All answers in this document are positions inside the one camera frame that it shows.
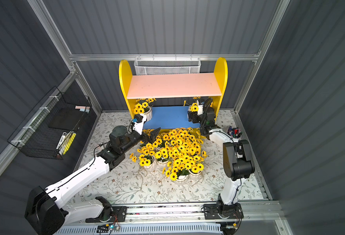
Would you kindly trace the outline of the shelf sunflower pot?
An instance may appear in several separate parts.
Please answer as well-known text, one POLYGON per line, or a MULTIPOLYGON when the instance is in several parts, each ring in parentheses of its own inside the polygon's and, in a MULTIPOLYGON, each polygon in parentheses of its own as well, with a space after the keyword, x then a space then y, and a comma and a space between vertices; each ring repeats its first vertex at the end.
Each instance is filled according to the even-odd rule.
MULTIPOLYGON (((154 130, 154 129, 143 130, 143 132, 150 133, 152 130, 154 130)), ((151 150, 154 150, 155 148, 157 148, 157 147, 162 143, 162 141, 158 141, 158 140, 156 139, 156 141, 155 141, 153 144, 151 144, 151 143, 143 144, 142 142, 140 142, 140 143, 141 143, 141 145, 140 145, 139 148, 137 149, 137 151, 138 151, 139 153, 142 152, 142 148, 143 148, 143 147, 147 147, 147 148, 150 148, 151 150)))
POLYGON ((165 165, 170 160, 169 151, 166 147, 155 148, 155 158, 159 164, 165 165))
POLYGON ((207 152, 202 151, 201 154, 196 154, 190 157, 190 160, 187 163, 189 167, 188 171, 192 176, 198 176, 204 171, 204 161, 207 156, 207 152))
POLYGON ((168 161, 171 165, 181 165, 186 163, 186 155, 183 154, 178 148, 169 148, 169 157, 170 160, 168 161))
POLYGON ((201 144, 198 142, 183 142, 181 152, 191 157, 201 155, 201 144))
POLYGON ((144 169, 152 169, 155 163, 155 157, 152 155, 141 154, 140 156, 136 156, 134 153, 132 153, 129 158, 134 163, 138 162, 139 166, 143 167, 144 169))
POLYGON ((203 144, 203 136, 198 128, 188 128, 188 134, 192 143, 197 143, 199 146, 203 144))
POLYGON ((171 181, 184 180, 189 175, 190 163, 183 159, 169 161, 162 174, 171 181))
POLYGON ((147 121, 152 119, 152 103, 155 102, 155 98, 148 99, 136 99, 136 103, 133 108, 134 114, 144 114, 147 117, 147 121))
POLYGON ((171 146, 189 146, 196 141, 196 137, 191 131, 191 128, 176 128, 162 133, 162 139, 167 141, 171 146))
POLYGON ((197 106, 197 101, 200 101, 201 97, 193 97, 192 100, 193 102, 189 103, 188 100, 184 100, 183 106, 188 107, 188 111, 192 112, 197 112, 198 111, 198 106, 197 106))

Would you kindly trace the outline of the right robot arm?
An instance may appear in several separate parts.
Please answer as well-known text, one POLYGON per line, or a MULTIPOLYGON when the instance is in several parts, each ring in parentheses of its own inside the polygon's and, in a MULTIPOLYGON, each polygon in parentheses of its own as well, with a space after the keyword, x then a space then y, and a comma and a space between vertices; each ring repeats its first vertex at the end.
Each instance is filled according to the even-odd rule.
POLYGON ((192 123, 199 123, 202 136, 222 147, 223 169, 227 176, 224 188, 218 195, 216 204, 203 205, 202 211, 206 220, 244 218, 239 195, 242 184, 255 172, 250 143, 239 140, 224 132, 215 124, 215 110, 211 106, 213 99, 208 98, 197 105, 198 112, 188 112, 192 123))

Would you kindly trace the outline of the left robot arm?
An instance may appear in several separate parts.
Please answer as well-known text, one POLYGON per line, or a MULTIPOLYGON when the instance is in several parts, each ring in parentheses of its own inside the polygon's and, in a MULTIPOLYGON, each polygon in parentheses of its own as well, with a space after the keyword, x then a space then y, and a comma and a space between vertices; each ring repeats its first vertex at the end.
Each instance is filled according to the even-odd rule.
POLYGON ((30 191, 25 218, 37 234, 53 235, 62 226, 80 220, 108 222, 116 217, 111 204, 102 196, 75 205, 68 205, 68 201, 89 183, 117 167, 126 152, 140 141, 155 142, 161 130, 157 128, 144 134, 142 123, 132 127, 132 132, 122 125, 115 127, 104 149, 96 153, 92 161, 46 188, 36 187, 30 191))

